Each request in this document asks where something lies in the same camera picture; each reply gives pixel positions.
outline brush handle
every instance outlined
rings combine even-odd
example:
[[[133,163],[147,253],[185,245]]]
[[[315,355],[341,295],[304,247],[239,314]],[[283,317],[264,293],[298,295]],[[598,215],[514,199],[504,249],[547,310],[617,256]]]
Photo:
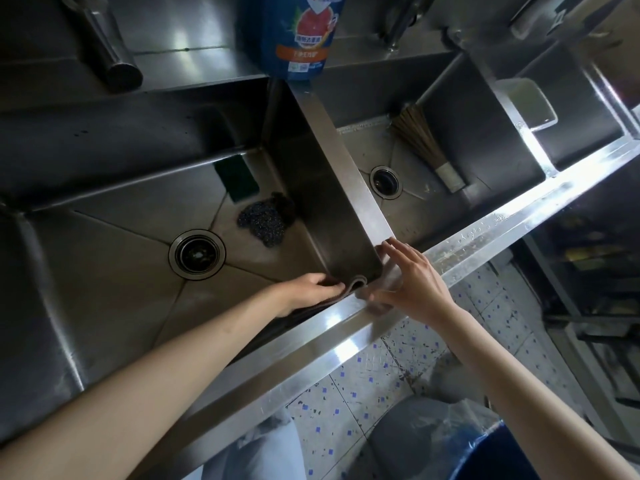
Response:
[[[436,174],[440,177],[451,193],[457,192],[466,186],[465,181],[462,180],[462,177],[460,177],[456,169],[453,168],[449,162],[446,162],[436,168]]]

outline orange label band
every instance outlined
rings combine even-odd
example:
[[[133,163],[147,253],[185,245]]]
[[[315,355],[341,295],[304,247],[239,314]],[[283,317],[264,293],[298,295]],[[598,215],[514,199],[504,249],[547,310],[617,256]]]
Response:
[[[289,62],[320,62],[329,55],[329,49],[320,48],[293,48],[278,44],[276,55],[279,59]]]

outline human hand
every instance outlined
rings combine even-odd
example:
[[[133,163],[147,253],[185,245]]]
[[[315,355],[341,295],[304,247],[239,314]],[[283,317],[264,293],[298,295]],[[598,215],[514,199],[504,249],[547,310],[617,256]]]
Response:
[[[403,281],[397,291],[374,291],[370,300],[395,306],[428,325],[443,319],[452,307],[457,308],[446,284],[420,252],[395,237],[384,241],[382,250],[398,265]]]
[[[344,291],[344,283],[325,286],[320,283],[327,279],[324,273],[307,273],[295,280],[273,285],[282,309],[278,317],[286,317],[297,308],[314,306],[326,299],[335,298]]]

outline metal countertop edge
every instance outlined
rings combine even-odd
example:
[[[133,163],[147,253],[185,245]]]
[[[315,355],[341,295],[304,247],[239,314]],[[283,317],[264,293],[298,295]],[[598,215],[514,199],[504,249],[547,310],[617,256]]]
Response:
[[[640,154],[626,135],[425,252],[448,286]],[[149,453],[133,477],[188,474],[300,391],[386,333],[403,315],[351,295],[226,368]]]

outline forearm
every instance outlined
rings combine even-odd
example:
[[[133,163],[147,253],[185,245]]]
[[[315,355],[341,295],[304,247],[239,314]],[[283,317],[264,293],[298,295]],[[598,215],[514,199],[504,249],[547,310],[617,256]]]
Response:
[[[281,304],[261,292],[78,397],[0,454],[5,479],[124,479]]]
[[[484,391],[541,478],[638,479],[613,448],[459,307],[434,325]]]

